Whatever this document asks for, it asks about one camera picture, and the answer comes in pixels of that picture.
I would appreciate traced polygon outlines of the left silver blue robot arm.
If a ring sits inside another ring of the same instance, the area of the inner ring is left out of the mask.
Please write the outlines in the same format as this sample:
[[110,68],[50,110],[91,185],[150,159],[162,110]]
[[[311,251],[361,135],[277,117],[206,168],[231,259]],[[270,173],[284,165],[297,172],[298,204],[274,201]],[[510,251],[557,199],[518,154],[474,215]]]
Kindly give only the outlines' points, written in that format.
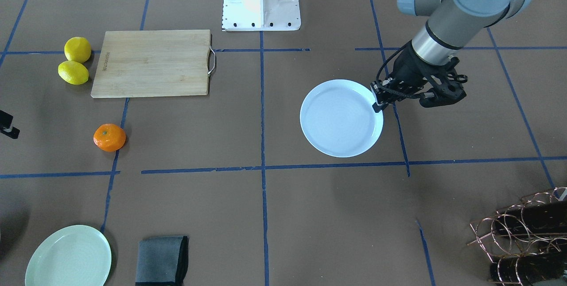
[[512,18],[532,0],[396,0],[400,12],[426,16],[415,36],[380,67],[393,62],[390,74],[371,83],[373,110],[394,102],[418,100],[426,108],[449,106],[466,97],[466,75],[456,72],[457,53],[484,28]]

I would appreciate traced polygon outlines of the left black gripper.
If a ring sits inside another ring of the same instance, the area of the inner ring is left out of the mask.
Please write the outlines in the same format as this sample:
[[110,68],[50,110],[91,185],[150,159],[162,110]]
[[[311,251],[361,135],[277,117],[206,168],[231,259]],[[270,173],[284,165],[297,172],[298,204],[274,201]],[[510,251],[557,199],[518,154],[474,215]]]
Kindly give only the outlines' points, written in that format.
[[394,60],[393,67],[383,81],[370,84],[375,96],[372,108],[377,114],[395,102],[395,98],[419,98],[419,94],[424,92],[423,87],[429,84],[419,69],[419,65],[426,62],[416,55],[411,45],[403,45],[391,54],[383,63],[383,69],[387,69],[391,60]]

